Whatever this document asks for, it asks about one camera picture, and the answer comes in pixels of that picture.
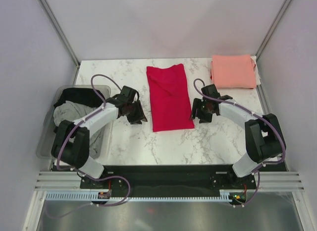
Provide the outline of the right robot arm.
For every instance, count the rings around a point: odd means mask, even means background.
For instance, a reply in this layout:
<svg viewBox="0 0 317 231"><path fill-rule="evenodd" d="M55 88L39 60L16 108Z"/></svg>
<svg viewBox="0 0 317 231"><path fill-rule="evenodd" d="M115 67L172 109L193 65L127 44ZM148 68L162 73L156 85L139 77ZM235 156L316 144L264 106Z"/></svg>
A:
<svg viewBox="0 0 317 231"><path fill-rule="evenodd" d="M238 104L228 95L220 95L214 84L200 90L194 86L202 99L195 98L191 119L198 118L199 123L212 122L213 115L225 117L245 131L246 153L232 165L227 175L228 185L238 188L245 177L266 164L283 162L286 144L274 114L259 114Z"/></svg>

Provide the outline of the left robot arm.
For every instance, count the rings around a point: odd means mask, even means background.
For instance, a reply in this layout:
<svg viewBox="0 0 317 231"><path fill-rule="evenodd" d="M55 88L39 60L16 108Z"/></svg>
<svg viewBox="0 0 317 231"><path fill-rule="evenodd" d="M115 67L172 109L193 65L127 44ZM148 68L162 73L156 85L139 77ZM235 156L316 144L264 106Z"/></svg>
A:
<svg viewBox="0 0 317 231"><path fill-rule="evenodd" d="M63 120L58 126L51 155L56 158L58 169L62 161L90 177L96 187L103 188L109 177L103 173L104 166L90 156L90 139L98 130L122 116L130 124L142 124L147 118L140 94L133 88L123 86L119 94L107 99L98 90L94 92L101 99L100 106L79 119Z"/></svg>

